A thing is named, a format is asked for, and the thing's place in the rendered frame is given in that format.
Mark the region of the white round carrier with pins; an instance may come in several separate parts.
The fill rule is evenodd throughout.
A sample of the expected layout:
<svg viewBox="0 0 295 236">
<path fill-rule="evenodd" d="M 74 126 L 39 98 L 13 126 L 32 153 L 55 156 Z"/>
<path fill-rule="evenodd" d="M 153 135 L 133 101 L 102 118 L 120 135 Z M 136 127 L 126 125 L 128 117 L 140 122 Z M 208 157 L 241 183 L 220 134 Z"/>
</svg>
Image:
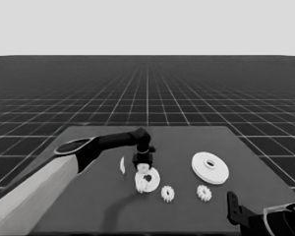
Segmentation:
<svg viewBox="0 0 295 236">
<path fill-rule="evenodd" d="M 135 175 L 135 184 L 143 180 L 148 182 L 148 187 L 145 193 L 151 193 L 158 188 L 160 183 L 160 175 L 154 167 L 147 174 L 140 174 L 137 172 Z"/>
</svg>

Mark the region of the large thick white disc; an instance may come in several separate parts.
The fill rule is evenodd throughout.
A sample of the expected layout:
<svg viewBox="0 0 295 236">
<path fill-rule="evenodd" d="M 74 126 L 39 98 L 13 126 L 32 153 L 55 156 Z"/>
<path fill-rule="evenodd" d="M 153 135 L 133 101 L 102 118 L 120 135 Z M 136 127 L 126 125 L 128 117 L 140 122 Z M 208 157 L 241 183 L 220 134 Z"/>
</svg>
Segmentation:
<svg viewBox="0 0 295 236">
<path fill-rule="evenodd" d="M 191 166 L 196 175 L 211 185 L 222 185 L 229 178 L 229 168 L 217 155 L 200 151 L 193 155 Z"/>
</svg>

